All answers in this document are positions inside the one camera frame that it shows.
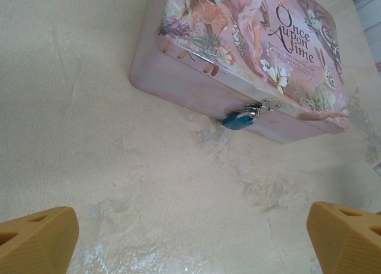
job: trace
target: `deer illustration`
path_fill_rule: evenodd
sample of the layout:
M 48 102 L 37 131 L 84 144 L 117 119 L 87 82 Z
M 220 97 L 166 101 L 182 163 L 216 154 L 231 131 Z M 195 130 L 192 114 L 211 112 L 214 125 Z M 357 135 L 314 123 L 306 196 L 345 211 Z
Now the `deer illustration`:
M 220 36 L 223 29 L 229 25 L 229 19 L 225 12 L 216 4 L 215 0 L 185 0 L 185 9 L 182 12 L 181 18 L 186 17 L 190 13 L 190 28 L 194 30 L 197 23 L 202 21 L 210 38 Z M 166 52 L 171 45 L 171 39 L 164 47 L 163 52 Z M 179 59 L 185 58 L 187 50 L 184 50 L 179 56 Z M 204 73 L 209 73 L 213 69 L 211 75 L 215 76 L 218 73 L 217 65 L 208 63 L 204 68 Z

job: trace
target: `concrete floor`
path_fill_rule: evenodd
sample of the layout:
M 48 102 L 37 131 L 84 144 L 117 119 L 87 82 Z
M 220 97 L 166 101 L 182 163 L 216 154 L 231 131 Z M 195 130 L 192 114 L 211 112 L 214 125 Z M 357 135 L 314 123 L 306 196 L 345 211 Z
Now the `concrete floor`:
M 279 145 L 135 90 L 147 0 L 0 0 L 0 221 L 75 208 L 68 273 L 321 273 L 314 201 L 381 210 L 381 83 L 351 0 L 349 131 Z

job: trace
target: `box lid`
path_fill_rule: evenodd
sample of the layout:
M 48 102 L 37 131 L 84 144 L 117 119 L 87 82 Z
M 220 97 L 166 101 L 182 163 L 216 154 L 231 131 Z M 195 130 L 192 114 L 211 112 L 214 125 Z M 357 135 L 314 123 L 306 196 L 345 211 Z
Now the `box lid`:
M 349 126 L 335 21 L 315 0 L 167 0 L 158 44 L 322 130 Z

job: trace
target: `metal clasp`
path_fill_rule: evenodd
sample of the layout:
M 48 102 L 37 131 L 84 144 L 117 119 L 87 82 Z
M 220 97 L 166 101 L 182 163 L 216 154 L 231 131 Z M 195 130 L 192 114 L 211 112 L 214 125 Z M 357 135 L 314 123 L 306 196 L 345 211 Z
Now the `metal clasp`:
M 233 112 L 223 120 L 222 125 L 231 130 L 241 130 L 253 125 L 254 120 L 259 118 L 261 110 L 273 111 L 281 107 L 282 104 L 278 100 L 266 98 L 259 104 L 247 104 L 243 112 Z

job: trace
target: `blue padlock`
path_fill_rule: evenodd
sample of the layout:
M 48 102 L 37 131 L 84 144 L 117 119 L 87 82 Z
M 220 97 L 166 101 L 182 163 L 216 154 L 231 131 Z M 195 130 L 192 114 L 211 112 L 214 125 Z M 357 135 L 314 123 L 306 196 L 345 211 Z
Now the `blue padlock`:
M 231 130 L 241 130 L 254 124 L 254 120 L 260 115 L 260 107 L 246 105 L 245 112 L 233 112 L 222 121 L 222 125 Z

